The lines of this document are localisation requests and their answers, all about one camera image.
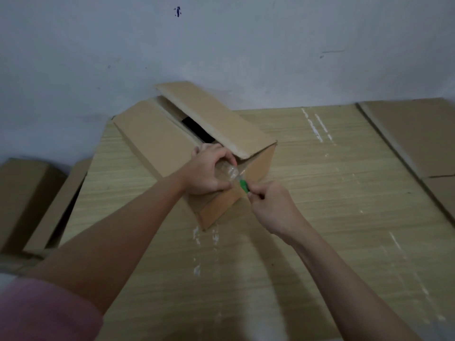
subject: sleeve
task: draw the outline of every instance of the sleeve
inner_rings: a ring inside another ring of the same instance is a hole
[[[0,292],[0,340],[94,340],[103,316],[49,282],[18,278]]]

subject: hand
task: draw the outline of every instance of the hand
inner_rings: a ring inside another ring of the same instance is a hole
[[[291,245],[298,232],[309,223],[295,206],[289,191],[278,182],[248,181],[247,184],[248,199],[258,221],[267,231]]]
[[[221,158],[237,166],[234,155],[221,144],[203,144],[191,152],[191,160],[178,171],[189,194],[208,194],[232,188],[231,182],[215,178],[215,164]]]

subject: forearm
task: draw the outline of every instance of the forearm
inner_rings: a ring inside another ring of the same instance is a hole
[[[27,276],[64,287],[109,308],[185,190],[178,172],[77,235]]]
[[[298,232],[293,247],[345,340],[420,340],[311,226]]]

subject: person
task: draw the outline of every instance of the person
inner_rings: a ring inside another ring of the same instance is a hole
[[[215,164],[232,153],[220,144],[192,159],[134,200],[89,227],[0,295],[2,340],[93,340],[102,316],[132,274],[164,218],[186,193],[230,189]],[[345,340],[420,340],[337,255],[277,182],[248,182],[254,215],[297,252]]]

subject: person's left arm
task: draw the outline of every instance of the person's left arm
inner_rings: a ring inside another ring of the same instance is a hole
[[[104,314],[183,194],[231,188],[215,178],[215,164],[223,157],[236,165],[220,144],[195,148],[181,169],[65,243],[26,276],[76,293]]]

